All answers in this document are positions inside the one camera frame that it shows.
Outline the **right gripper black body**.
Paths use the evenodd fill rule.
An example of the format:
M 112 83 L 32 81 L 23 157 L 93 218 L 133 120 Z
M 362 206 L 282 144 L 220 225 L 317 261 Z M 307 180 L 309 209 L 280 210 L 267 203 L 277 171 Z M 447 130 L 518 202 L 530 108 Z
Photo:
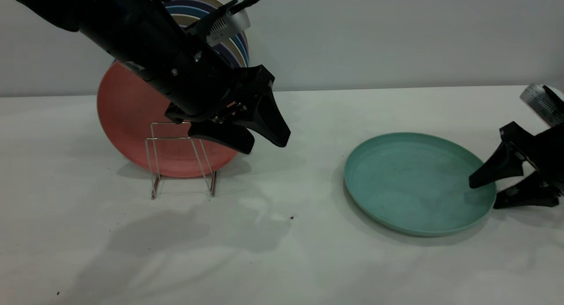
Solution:
M 543 181 L 563 195 L 564 125 L 558 124 L 537 135 L 530 134 L 515 122 L 500 129 L 507 152 L 502 179 L 523 176 L 523 162 L 528 162 Z

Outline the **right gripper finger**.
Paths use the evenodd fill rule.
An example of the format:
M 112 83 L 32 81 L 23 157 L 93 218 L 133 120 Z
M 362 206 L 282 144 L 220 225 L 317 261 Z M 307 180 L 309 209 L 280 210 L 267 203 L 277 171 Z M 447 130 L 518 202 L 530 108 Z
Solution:
M 509 177 L 523 176 L 523 162 L 520 150 L 514 142 L 501 141 L 492 156 L 471 174 L 469 186 L 477 189 Z
M 540 206 L 555 207 L 560 204 L 561 178 L 549 178 L 534 172 L 519 183 L 496 195 L 494 209 Z

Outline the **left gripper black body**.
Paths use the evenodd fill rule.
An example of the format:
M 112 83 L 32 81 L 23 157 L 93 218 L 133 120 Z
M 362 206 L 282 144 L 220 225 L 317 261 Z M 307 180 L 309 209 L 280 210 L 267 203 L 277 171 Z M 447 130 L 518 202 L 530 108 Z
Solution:
M 169 95 L 167 118 L 174 123 L 203 122 L 231 104 L 244 103 L 271 91 L 275 76 L 262 65 L 223 73 L 199 73 Z

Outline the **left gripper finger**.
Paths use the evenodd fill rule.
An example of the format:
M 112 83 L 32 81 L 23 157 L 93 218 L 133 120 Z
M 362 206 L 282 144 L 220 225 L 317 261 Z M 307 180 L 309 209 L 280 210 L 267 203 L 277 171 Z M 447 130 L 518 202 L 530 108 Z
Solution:
M 253 130 L 280 148 L 286 147 L 291 134 L 270 88 L 254 94 L 241 106 L 239 125 Z
M 215 123 L 211 120 L 191 123 L 189 136 L 212 141 L 247 155 L 250 154 L 255 143 L 255 138 L 248 129 L 232 123 Z

